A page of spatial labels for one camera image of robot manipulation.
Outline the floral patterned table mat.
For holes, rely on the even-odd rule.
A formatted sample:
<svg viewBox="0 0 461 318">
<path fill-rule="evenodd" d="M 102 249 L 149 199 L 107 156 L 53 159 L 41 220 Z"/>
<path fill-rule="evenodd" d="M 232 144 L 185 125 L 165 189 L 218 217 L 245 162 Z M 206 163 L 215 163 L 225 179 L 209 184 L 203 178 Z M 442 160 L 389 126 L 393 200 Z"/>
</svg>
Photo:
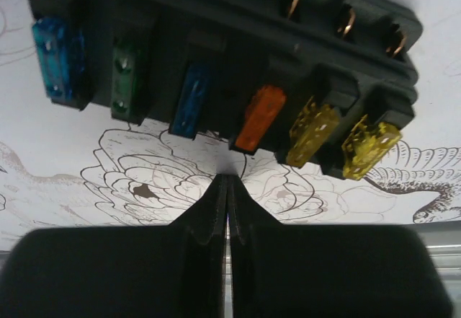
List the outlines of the floral patterned table mat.
<svg viewBox="0 0 461 318">
<path fill-rule="evenodd" d="M 279 165 L 267 151 L 229 151 L 215 133 L 194 141 L 156 121 L 79 112 L 45 96 L 27 0 L 1 0 L 1 248 L 54 226 L 166 224 L 221 172 L 285 223 L 425 224 L 460 219 L 460 0 L 402 0 L 424 33 L 415 120 L 360 181 L 315 164 Z"/>
</svg>

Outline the small yellow fuse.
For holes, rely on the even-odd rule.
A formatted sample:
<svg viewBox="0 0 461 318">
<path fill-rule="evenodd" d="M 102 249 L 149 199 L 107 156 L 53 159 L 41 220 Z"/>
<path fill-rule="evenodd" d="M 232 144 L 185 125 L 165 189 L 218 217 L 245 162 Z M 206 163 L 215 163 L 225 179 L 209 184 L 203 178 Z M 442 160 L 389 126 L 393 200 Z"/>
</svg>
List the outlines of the small yellow fuse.
<svg viewBox="0 0 461 318">
<path fill-rule="evenodd" d="M 329 104 L 311 97 L 293 123 L 286 164 L 302 168 L 328 140 L 340 122 L 340 113 Z"/>
<path fill-rule="evenodd" d="M 362 179 L 401 137 L 396 126 L 386 122 L 371 124 L 368 115 L 364 115 L 341 145 L 344 155 L 343 177 Z"/>
</svg>

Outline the aluminium rail front frame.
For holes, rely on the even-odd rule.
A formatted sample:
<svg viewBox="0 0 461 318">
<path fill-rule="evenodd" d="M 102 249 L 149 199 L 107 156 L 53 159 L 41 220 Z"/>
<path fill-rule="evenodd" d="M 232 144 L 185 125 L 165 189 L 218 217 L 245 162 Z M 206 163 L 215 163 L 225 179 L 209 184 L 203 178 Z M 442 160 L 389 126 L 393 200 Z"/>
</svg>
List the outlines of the aluminium rail front frame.
<svg viewBox="0 0 461 318">
<path fill-rule="evenodd" d="M 453 314 L 454 304 L 460 302 L 460 290 L 458 288 L 446 287 L 446 282 L 458 281 L 460 279 L 460 252 L 459 250 L 446 245 L 433 245 L 430 247 L 425 247 L 429 253 L 431 261 L 434 263 L 434 267 L 436 268 L 439 278 L 442 281 L 442 284 L 449 295 L 450 301 L 452 302 Z M 231 240 L 226 239 L 225 233 L 225 249 L 226 248 L 231 248 Z M 225 258 L 223 275 L 225 284 Z M 232 281 L 232 263 L 230 278 Z"/>
</svg>

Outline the black fuse box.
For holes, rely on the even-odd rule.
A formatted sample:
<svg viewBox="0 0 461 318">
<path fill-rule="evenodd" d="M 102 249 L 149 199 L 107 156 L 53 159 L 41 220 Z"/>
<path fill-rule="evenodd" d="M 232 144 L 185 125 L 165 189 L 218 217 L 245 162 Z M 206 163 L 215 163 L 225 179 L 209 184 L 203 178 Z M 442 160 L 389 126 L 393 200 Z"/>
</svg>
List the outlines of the black fuse box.
<svg viewBox="0 0 461 318">
<path fill-rule="evenodd" d="M 280 164 L 311 97 L 340 122 L 308 162 L 343 177 L 341 145 L 368 115 L 403 129 L 418 73 L 416 14 L 391 0 L 28 0 L 45 93 L 123 122 L 146 119 Z"/>
</svg>

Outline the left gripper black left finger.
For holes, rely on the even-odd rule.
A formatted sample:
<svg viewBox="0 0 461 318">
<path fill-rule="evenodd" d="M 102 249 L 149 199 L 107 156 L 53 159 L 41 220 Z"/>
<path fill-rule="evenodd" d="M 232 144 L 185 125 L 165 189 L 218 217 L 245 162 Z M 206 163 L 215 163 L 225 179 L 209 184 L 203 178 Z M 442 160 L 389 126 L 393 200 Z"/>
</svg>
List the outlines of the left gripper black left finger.
<svg viewBox="0 0 461 318">
<path fill-rule="evenodd" d="M 37 229 L 1 271 L 3 317 L 222 317 L 228 177 L 167 225 Z"/>
</svg>

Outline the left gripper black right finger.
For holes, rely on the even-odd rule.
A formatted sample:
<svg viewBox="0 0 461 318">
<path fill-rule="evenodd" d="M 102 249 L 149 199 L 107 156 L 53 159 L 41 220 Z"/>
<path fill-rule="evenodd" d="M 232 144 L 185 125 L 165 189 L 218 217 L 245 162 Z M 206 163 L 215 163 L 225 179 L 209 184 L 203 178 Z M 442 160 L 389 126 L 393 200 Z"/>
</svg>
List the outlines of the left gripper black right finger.
<svg viewBox="0 0 461 318">
<path fill-rule="evenodd" d="M 417 233 L 390 224 L 283 224 L 228 178 L 235 317 L 451 317 Z"/>
</svg>

